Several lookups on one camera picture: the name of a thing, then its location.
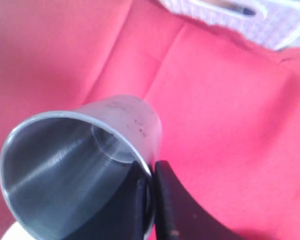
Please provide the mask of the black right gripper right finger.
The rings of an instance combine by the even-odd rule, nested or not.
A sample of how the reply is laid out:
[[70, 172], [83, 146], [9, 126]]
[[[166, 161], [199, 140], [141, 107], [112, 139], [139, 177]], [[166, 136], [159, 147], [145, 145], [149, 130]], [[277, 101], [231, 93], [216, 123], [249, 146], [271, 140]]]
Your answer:
[[155, 232], [158, 240], [241, 240], [205, 211], [184, 188], [170, 164], [154, 166]]

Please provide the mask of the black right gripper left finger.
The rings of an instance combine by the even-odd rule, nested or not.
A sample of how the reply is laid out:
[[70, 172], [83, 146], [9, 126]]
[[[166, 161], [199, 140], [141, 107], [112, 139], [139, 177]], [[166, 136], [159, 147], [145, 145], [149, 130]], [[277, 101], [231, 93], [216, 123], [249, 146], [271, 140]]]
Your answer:
[[143, 240], [151, 222], [150, 187], [134, 162], [114, 196], [68, 240]]

